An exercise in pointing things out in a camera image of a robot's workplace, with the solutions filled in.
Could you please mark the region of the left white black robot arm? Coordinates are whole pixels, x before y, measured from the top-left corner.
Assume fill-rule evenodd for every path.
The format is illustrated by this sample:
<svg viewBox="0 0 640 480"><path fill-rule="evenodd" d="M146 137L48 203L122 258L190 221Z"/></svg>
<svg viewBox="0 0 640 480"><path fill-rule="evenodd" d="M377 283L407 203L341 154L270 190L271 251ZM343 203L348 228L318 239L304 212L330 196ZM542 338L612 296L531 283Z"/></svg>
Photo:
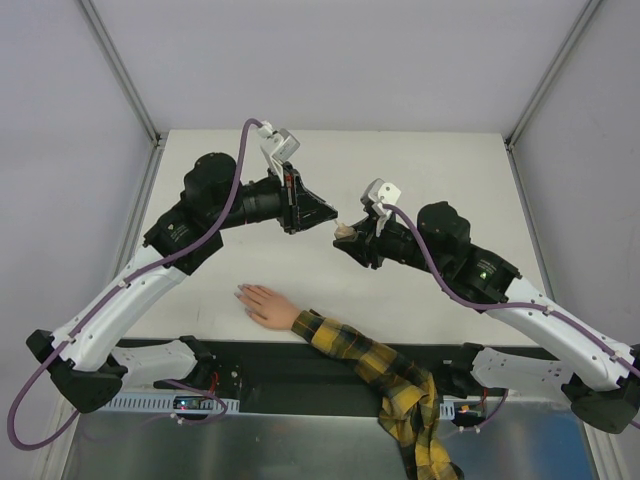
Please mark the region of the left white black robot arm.
<svg viewBox="0 0 640 480"><path fill-rule="evenodd" d="M211 387L217 362L192 336L133 349L118 343L154 303L222 248L219 233L199 241L214 224L229 229L275 219L285 233L295 234L338 216L290 163L281 176L268 173L248 184L235 180L236 167L224 153L200 157L184 177L178 202L145 234L103 297L57 330L28 337L29 350L77 411L94 412L125 387L167 388L173 380L191 389Z"/></svg>

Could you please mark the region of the mannequin hand with painted nails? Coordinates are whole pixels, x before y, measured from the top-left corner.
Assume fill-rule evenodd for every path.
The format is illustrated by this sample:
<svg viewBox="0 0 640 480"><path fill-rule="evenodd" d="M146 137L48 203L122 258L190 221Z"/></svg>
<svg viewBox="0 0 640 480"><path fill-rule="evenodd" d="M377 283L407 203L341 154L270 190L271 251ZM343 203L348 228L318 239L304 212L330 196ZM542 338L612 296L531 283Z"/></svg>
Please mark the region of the mannequin hand with painted nails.
<svg viewBox="0 0 640 480"><path fill-rule="evenodd" d="M235 293L246 314L269 330L288 331L301 310L285 296L260 285L243 284Z"/></svg>

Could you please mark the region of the yellow black plaid shirt sleeve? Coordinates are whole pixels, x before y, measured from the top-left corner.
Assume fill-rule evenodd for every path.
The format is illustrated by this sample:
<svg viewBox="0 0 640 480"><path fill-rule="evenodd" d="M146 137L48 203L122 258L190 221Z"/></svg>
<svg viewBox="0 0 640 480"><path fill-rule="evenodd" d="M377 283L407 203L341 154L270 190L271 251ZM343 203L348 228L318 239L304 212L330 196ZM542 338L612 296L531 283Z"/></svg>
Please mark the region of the yellow black plaid shirt sleeve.
<svg viewBox="0 0 640 480"><path fill-rule="evenodd" d="M438 439L441 397L432 373L355 328L303 311L292 331L342 362L381 398L380 426L395 439L409 479L462 479Z"/></svg>

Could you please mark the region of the right control board yellow connector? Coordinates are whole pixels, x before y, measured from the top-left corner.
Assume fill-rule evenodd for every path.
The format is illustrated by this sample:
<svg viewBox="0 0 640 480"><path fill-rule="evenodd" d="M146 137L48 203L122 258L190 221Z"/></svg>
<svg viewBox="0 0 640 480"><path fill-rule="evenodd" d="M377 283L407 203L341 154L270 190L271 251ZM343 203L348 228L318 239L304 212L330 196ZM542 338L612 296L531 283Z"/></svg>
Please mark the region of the right control board yellow connector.
<svg viewBox="0 0 640 480"><path fill-rule="evenodd" d="M455 416L481 418L486 416L486 406L482 403L455 404Z"/></svg>

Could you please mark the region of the right aluminium frame post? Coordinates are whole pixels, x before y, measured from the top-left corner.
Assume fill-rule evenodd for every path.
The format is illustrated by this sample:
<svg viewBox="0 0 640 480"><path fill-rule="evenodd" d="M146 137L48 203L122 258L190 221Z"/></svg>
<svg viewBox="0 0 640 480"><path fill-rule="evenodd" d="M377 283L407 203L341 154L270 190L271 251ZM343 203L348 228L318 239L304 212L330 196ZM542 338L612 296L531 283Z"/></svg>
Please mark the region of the right aluminium frame post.
<svg viewBox="0 0 640 480"><path fill-rule="evenodd" d="M524 135L534 115L551 92L556 81L560 78L574 51L578 48L578 45L605 4L605 0L588 0L581 7L577 17L571 24L550 63L537 82L516 123L504 138L505 147L508 152L514 150Z"/></svg>

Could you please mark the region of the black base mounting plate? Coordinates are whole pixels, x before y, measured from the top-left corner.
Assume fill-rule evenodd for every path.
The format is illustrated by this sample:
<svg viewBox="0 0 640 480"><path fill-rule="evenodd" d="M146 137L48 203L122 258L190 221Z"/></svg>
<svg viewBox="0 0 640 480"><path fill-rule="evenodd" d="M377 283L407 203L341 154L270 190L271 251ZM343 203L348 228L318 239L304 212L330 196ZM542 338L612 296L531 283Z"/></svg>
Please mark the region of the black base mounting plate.
<svg viewBox="0 0 640 480"><path fill-rule="evenodd" d="M240 366L242 413L376 417L381 398L349 367L306 343L204 341Z"/></svg>

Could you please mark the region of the left aluminium frame post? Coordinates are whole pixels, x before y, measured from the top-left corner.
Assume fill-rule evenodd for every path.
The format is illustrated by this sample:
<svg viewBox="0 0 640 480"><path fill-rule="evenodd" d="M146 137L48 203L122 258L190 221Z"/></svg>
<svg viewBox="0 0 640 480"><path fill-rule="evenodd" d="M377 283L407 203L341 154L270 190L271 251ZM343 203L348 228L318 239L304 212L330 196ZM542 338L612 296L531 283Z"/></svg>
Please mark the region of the left aluminium frame post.
<svg viewBox="0 0 640 480"><path fill-rule="evenodd" d="M161 131L153 121L95 2L77 0L75 4L146 137L153 146L159 145L162 140Z"/></svg>

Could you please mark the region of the beige nail polish bottle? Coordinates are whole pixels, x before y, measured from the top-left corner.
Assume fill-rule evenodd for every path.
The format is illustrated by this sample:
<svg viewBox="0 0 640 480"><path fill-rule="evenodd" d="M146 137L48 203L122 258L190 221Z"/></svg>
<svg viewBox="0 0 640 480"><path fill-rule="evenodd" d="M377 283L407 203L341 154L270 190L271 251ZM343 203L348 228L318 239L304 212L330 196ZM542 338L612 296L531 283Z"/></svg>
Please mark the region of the beige nail polish bottle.
<svg viewBox="0 0 640 480"><path fill-rule="evenodd" d="M357 231L353 227L340 222L336 224L336 229L334 231L334 238L336 240L352 238L356 235Z"/></svg>

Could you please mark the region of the aluminium frame post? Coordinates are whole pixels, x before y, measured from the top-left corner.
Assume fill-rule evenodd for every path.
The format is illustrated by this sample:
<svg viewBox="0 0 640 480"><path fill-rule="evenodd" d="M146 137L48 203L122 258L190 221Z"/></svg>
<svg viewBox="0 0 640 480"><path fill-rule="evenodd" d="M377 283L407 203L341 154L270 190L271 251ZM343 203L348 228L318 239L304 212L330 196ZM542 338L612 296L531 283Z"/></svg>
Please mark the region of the aluminium frame post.
<svg viewBox="0 0 640 480"><path fill-rule="evenodd" d="M162 140L161 131L153 121L95 2L77 0L75 4L146 137L153 146L159 145Z"/></svg>
<svg viewBox="0 0 640 480"><path fill-rule="evenodd" d="M556 81L560 78L574 51L578 48L578 45L605 4L605 0L588 0L581 7L577 17L571 24L550 63L537 82L516 123L504 138L505 147L508 152L514 150L524 135L534 115L551 92Z"/></svg>

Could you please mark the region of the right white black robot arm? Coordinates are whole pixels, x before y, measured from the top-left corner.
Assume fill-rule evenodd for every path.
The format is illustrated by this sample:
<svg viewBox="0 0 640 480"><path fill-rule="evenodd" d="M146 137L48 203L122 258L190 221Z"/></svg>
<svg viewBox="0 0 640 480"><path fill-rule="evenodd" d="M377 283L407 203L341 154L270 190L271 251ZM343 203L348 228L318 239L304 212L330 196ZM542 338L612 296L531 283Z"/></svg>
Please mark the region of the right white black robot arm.
<svg viewBox="0 0 640 480"><path fill-rule="evenodd" d="M363 220L339 225L333 245L366 268L393 260L431 274L451 300L516 329L552 356L466 344L449 368L455 395L498 388L558 403L606 433L639 425L638 347L588 326L507 260L474 245L469 221L447 202L422 207L415 222L395 206L371 207Z"/></svg>

